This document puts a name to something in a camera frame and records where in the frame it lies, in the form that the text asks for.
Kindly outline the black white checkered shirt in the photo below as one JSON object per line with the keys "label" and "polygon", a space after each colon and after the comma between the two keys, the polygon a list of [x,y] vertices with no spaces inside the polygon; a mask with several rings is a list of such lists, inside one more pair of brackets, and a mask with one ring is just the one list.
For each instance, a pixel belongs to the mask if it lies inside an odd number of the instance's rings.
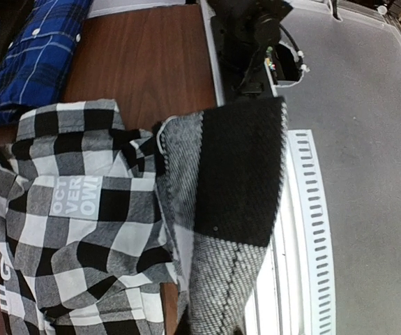
{"label": "black white checkered shirt", "polygon": [[114,100],[24,114],[0,146],[7,334],[239,334],[280,205],[283,98],[124,128]]}

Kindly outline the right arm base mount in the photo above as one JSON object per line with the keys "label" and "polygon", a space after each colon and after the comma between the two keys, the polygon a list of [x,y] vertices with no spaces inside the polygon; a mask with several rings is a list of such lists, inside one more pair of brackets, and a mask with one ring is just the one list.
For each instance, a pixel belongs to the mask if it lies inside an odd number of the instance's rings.
{"label": "right arm base mount", "polygon": [[286,1],[204,1],[202,8],[212,14],[207,27],[218,104],[274,96],[266,60],[293,7]]}

